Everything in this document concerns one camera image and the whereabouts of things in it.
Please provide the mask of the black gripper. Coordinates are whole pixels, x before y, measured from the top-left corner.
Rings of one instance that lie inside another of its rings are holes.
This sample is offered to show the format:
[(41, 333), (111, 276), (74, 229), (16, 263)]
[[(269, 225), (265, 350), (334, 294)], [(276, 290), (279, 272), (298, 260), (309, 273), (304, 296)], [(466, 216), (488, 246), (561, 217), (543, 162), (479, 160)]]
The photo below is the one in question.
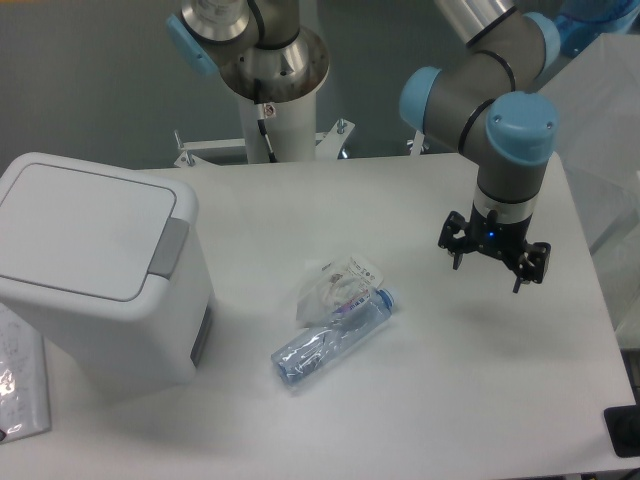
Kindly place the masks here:
[(523, 284), (541, 284), (548, 269), (551, 245), (527, 242), (534, 206), (534, 198), (520, 203), (475, 198), (469, 222), (459, 212), (448, 214), (438, 246), (453, 258), (454, 270), (459, 269), (463, 256), (472, 252), (498, 260), (517, 260), (514, 293)]

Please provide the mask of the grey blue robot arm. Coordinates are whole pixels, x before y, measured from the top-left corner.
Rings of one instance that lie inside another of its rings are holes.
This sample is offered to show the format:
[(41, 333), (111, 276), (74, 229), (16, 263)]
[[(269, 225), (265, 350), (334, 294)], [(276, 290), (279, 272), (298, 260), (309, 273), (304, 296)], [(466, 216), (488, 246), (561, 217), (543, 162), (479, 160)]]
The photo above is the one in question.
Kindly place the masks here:
[(551, 247), (526, 239), (559, 114), (550, 100), (528, 92), (557, 58), (553, 21), (523, 14), (512, 1), (440, 1), (439, 10), (469, 53), (453, 72), (417, 70), (399, 99), (401, 118), (428, 140), (478, 167), (471, 214), (451, 212), (440, 248), (460, 266), (478, 252), (501, 261), (516, 287), (539, 284)]

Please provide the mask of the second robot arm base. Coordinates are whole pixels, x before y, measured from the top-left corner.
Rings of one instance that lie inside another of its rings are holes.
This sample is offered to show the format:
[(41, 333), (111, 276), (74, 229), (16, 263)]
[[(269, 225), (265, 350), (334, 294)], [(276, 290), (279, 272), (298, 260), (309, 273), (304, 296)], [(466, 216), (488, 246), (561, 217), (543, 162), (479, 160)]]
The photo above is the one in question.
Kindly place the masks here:
[(256, 104), (298, 100), (329, 73), (327, 46), (301, 24), (298, 1), (183, 1), (166, 29), (195, 72), (219, 74)]

